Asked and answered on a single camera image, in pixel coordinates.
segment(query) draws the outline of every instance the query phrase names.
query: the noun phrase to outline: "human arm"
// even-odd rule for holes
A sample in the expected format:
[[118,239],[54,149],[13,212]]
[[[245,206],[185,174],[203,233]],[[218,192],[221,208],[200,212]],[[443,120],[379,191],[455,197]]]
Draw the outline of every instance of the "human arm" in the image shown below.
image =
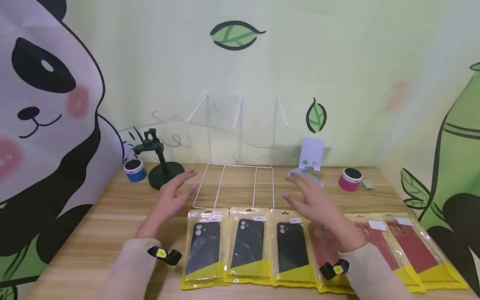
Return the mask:
[[98,300],[143,299],[157,259],[147,253],[153,246],[161,247],[156,236],[160,228],[185,206],[197,185],[176,196],[177,190],[195,171],[187,171],[162,186],[147,218],[139,226],[135,238],[128,240],[97,297]]
[[300,188],[305,202],[288,193],[283,194],[283,197],[299,214],[327,227],[333,233],[342,251],[340,258],[349,262],[347,278],[361,300],[413,299],[377,247],[366,242],[355,224],[343,215],[335,199],[323,187],[297,173],[292,173],[287,180]]

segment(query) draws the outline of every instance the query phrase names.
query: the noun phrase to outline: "hand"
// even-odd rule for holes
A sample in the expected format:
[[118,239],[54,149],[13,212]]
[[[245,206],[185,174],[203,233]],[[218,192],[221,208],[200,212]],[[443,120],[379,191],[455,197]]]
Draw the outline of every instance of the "hand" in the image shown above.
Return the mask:
[[355,227],[355,224],[345,217],[335,203],[335,199],[318,186],[313,179],[303,174],[291,173],[287,180],[298,186],[305,197],[305,203],[293,198],[288,193],[283,194],[300,215],[312,222],[327,227],[335,235],[342,252],[351,252],[364,246],[367,242]]
[[160,227],[176,215],[182,207],[185,206],[190,196],[197,190],[198,185],[194,184],[189,187],[186,192],[177,196],[179,187],[195,175],[197,175],[196,171],[186,171],[175,176],[175,178],[160,188],[150,213],[138,228],[137,234],[135,235],[136,238],[156,237]]
[[328,195],[323,187],[318,186],[313,179],[297,173],[291,173],[286,179],[298,186],[305,197],[305,203],[303,203],[288,193],[283,194],[285,200],[300,215],[325,227],[331,227],[339,220],[344,219],[335,199]]

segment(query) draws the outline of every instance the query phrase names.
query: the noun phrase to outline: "phone case package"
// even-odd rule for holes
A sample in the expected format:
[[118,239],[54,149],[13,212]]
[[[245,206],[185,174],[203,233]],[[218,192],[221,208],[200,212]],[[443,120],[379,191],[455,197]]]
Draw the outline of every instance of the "phone case package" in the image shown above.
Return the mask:
[[468,289],[460,273],[415,217],[407,213],[384,213],[382,218],[427,289]]
[[227,208],[188,212],[187,262],[181,289],[229,285],[224,282],[229,247]]
[[272,210],[269,224],[271,285],[318,286],[318,269],[305,221],[296,211]]
[[[347,215],[347,217],[355,223],[367,242],[375,245],[380,250],[392,271],[402,280],[410,293],[426,292],[424,284],[380,215],[359,214]],[[374,224],[378,224],[382,230],[375,227],[372,228]]]
[[[424,284],[380,215],[355,214],[346,216],[355,223],[366,241],[378,248],[392,271],[402,280],[411,293],[424,293],[426,291]],[[340,258],[338,254],[340,246],[333,234],[314,223],[310,225],[309,233],[312,237],[318,267],[320,268],[327,262],[334,265]],[[319,292],[354,294],[345,274],[337,275],[330,280],[323,278]]]
[[[324,226],[313,222],[309,223],[308,232],[317,261],[317,269],[320,269],[326,263],[332,266],[335,265],[340,259],[340,255],[338,254],[340,252],[340,245],[333,233]],[[355,294],[350,287],[347,275],[339,274],[330,280],[323,278],[320,272],[319,275],[321,284],[318,285],[317,289],[320,293]]]
[[225,281],[270,285],[269,208],[230,209],[230,255]]

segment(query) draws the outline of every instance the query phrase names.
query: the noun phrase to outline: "wooden table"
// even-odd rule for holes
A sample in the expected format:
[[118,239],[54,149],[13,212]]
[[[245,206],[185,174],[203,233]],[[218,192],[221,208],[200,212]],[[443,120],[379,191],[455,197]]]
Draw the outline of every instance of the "wooden table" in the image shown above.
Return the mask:
[[[195,169],[198,175],[187,183],[200,183],[206,165],[185,165]],[[198,205],[212,206],[218,189],[223,167],[210,166],[202,186]],[[284,180],[287,171],[293,167],[275,167],[276,208],[289,208],[282,193],[289,192],[301,197],[295,186]],[[406,212],[392,187],[376,168],[359,168],[364,178],[369,179],[375,190],[359,188],[356,192],[342,190],[337,181],[340,167],[323,167],[319,179],[325,188],[334,194],[337,203],[345,213]],[[223,177],[217,207],[249,206],[252,203],[254,168],[227,167]],[[258,169],[255,206],[272,205],[272,171]],[[58,252],[45,272],[40,276],[28,299],[31,300],[73,300],[95,299],[110,266],[119,254],[123,243],[131,239],[140,223],[149,212],[157,191],[147,181],[131,183],[120,171],[105,189],[83,219],[75,232]],[[158,239],[166,249],[185,251],[187,212],[192,207],[190,200],[177,217],[171,219],[162,229]],[[147,289],[146,299],[356,299],[355,296],[319,294],[313,288],[265,287],[257,285],[231,285],[198,290],[181,291],[180,279],[185,257],[179,265],[170,267],[159,263]],[[472,290],[440,290],[426,294],[415,294],[418,299],[478,299]]]

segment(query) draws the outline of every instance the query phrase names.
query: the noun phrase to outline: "yellow tag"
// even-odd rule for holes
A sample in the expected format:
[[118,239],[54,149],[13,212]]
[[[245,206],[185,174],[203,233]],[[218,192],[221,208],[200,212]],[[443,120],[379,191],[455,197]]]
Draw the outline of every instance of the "yellow tag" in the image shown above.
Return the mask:
[[163,249],[158,249],[156,251],[156,256],[160,257],[160,258],[165,258],[165,257],[167,257],[167,253]]
[[343,268],[340,265],[334,266],[333,270],[335,271],[335,274],[342,274],[343,273]]

